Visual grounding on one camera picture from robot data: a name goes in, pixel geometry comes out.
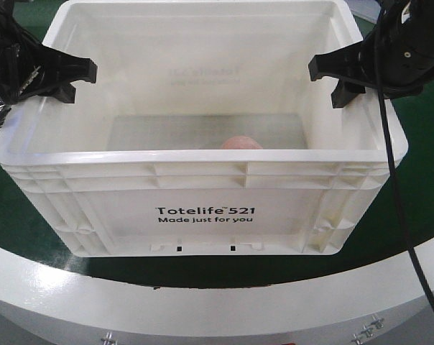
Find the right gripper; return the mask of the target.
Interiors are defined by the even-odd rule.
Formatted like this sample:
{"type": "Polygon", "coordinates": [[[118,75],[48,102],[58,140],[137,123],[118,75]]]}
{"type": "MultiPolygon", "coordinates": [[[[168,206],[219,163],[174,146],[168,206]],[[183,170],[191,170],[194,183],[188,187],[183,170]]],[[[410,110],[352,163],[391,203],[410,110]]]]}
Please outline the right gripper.
{"type": "MultiPolygon", "coordinates": [[[[434,81],[434,1],[379,1],[384,16],[364,40],[361,56],[374,57],[379,51],[379,75],[386,97],[414,96],[425,84],[434,81]]],[[[308,63],[311,81],[325,76],[339,81],[331,94],[334,109],[342,109],[357,96],[366,93],[357,81],[362,76],[357,42],[333,52],[314,55],[308,63]]]]}

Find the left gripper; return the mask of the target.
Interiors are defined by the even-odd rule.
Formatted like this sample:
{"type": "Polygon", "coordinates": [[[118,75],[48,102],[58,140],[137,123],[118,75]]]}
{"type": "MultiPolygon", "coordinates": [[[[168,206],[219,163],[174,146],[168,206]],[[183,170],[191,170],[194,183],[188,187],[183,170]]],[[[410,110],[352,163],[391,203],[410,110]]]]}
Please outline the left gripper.
{"type": "Polygon", "coordinates": [[[49,96],[74,104],[76,88],[70,83],[95,83],[97,65],[90,58],[44,46],[19,25],[13,11],[13,1],[0,1],[0,102],[14,105],[32,96],[49,96]]]}

